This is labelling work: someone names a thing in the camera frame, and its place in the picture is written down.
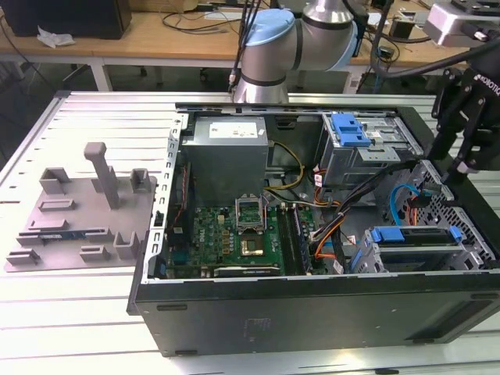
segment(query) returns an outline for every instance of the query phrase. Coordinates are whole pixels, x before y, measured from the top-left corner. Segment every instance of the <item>expansion slot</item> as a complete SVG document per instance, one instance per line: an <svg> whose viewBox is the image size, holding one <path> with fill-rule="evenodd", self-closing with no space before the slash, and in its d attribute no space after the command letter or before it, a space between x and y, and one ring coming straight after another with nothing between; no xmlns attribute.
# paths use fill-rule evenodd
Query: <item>expansion slot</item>
<svg viewBox="0 0 500 375"><path fill-rule="evenodd" d="M285 273L304 275L311 266L297 209L278 209L277 219Z"/></svg>

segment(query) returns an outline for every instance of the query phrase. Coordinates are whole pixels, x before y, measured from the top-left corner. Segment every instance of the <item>workbench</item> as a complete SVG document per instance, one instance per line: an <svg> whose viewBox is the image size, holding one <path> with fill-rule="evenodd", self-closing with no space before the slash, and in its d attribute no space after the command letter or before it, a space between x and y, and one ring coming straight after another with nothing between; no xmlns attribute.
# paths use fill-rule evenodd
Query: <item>workbench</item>
<svg viewBox="0 0 500 375"><path fill-rule="evenodd" d="M434 98L430 96L291 95L290 100L319 105L412 105L435 127L430 117ZM83 158L87 141L106 143L105 156L117 176L139 167L158 177L175 102L224 103L230 97L75 92L54 98L0 172L0 262L41 192L38 179L46 166L64 167L70 178L93 176L92 165ZM482 172L472 179L488 202L496 205L499 173ZM142 318L125 311L133 272L133 267L0 271L0 373L254 375L374 373L374 369L384 368L429 375L498 374L500 314L447 345L165 359Z"/></svg>
<svg viewBox="0 0 500 375"><path fill-rule="evenodd" d="M391 7L390 17L404 7L407 10L425 10L415 2L396 0ZM195 18L197 13L186 15ZM221 22L220 20L183 20L181 27L200 27ZM238 22L233 27L238 29ZM87 64L94 74L95 83L100 91L112 91L112 85L106 67L154 66L156 79L162 81L160 66L191 66L199 68L231 68L238 45L238 36L227 25L223 34L193 35L185 34L165 27L157 12L134 12L132 22L122 39L118 41L95 38L75 37L76 44L51 49L35 37L16 37L8 28L7 33L14 45L33 63ZM411 38L421 38L425 34L414 28ZM370 64L370 46L365 40L359 56L342 69L348 72L344 93L357 91L362 75ZM392 64L391 70L397 71L409 67L433 63L439 59L465 51L464 48L444 48L432 41L419 45L400 45L401 55ZM0 36L0 61L23 62L10 46L5 36ZM442 70L432 74L441 74ZM299 74L298 86L303 87L305 75Z"/></svg>

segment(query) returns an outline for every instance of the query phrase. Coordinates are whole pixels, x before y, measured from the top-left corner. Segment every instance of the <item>black computer case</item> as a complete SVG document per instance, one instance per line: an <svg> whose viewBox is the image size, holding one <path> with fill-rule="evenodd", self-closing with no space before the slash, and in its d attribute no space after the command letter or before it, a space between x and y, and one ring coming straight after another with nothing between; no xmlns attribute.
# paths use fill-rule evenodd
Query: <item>black computer case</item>
<svg viewBox="0 0 500 375"><path fill-rule="evenodd" d="M19 37L54 34L120 39L130 25L128 0L0 0L5 19Z"/></svg>
<svg viewBox="0 0 500 375"><path fill-rule="evenodd" d="M433 134L412 108L396 109L413 137ZM442 175L451 158L434 164ZM451 187L484 240L500 249L500 219L466 180ZM329 280L193 280L141 284L139 257L128 312L140 313L163 356L287 352L446 343L500 310L500 275L332 277Z"/></svg>

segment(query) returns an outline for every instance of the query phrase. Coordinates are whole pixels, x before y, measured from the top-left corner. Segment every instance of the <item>lab floor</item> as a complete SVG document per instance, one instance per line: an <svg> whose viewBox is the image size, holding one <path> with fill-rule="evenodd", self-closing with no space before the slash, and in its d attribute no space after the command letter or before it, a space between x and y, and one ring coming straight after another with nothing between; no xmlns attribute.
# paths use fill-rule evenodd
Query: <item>lab floor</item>
<svg viewBox="0 0 500 375"><path fill-rule="evenodd" d="M48 85L34 73L29 66L23 80L0 83L0 169L15 152L30 128L51 101L53 93ZM63 78L71 73L70 65L37 64L37 68L59 90ZM157 86L152 67L146 67L148 76L141 77L140 70L134 66L110 66L109 74L115 91L211 91L227 90L229 70L207 69L208 80L201 82L197 68L163 68L164 83ZM305 88L302 92L340 93L344 87L346 73L307 73ZM288 90L298 91L295 82L297 73L287 77ZM360 92L371 94L375 76L370 74ZM379 93L397 95L428 95L426 81L415 77L407 81L388 80ZM76 77L70 83L72 91L96 91L91 71Z"/></svg>

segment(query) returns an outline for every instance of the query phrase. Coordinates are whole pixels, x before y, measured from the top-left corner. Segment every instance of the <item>green circuit board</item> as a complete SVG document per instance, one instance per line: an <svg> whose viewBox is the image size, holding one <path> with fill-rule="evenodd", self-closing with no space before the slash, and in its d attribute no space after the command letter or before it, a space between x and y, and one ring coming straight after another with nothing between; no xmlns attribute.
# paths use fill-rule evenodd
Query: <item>green circuit board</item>
<svg viewBox="0 0 500 375"><path fill-rule="evenodd" d="M315 229L313 215L309 207L301 207L298 212L303 234L307 237ZM241 210L240 221L248 223L258 219L258 207ZM198 277L200 267L214 269L221 266L254 265L279 268L283 275L277 207L267 207L264 231L245 230L242 233L238 231L236 224L234 207L197 208L193 243L187 253L181 253L181 259L176 258L176 277Z"/></svg>

